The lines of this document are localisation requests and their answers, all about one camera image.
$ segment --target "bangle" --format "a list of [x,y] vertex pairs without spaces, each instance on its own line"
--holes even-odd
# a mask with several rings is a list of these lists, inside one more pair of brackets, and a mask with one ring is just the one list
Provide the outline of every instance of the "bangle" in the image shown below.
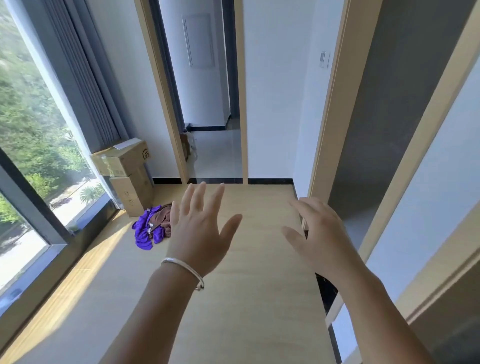
[[205,288],[205,283],[204,283],[204,280],[202,278],[202,276],[200,274],[198,274],[191,266],[189,266],[187,263],[185,262],[182,262],[181,260],[177,259],[177,258],[164,258],[161,262],[160,262],[160,265],[162,265],[163,263],[174,263],[174,264],[177,264],[183,268],[185,268],[187,271],[189,271],[190,273],[192,273],[197,279],[198,279],[198,284],[197,286],[195,287],[195,289],[197,291],[201,291],[202,289]]

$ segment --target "glass pane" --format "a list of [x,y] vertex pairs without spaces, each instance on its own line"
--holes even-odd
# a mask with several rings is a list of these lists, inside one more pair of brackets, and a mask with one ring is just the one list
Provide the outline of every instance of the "glass pane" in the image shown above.
[[[65,226],[105,192],[4,0],[0,0],[0,148]],[[11,207],[0,210],[0,221],[21,223]]]
[[[9,216],[12,217],[10,221],[0,222],[1,296],[46,250],[48,245],[2,194],[0,194],[0,209],[9,211]],[[0,310],[4,304],[7,302],[0,299]]]

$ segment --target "stacked cardboard box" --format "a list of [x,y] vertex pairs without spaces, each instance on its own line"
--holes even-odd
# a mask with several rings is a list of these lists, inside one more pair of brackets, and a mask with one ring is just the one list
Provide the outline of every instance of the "stacked cardboard box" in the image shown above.
[[144,163],[150,158],[145,141],[133,138],[91,155],[102,176],[110,182],[128,216],[137,217],[152,207],[153,187]]

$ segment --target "clothing pile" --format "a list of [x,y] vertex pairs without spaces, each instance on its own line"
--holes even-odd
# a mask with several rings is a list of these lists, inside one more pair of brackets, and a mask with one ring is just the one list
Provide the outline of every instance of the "clothing pile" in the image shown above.
[[159,205],[147,209],[143,215],[134,222],[135,244],[140,249],[150,250],[164,238],[172,234],[170,226],[170,210],[172,204]]

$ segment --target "open doorway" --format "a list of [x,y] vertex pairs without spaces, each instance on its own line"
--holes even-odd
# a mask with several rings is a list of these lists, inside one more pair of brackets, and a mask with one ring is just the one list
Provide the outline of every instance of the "open doorway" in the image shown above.
[[191,182],[242,182],[233,0],[149,0]]

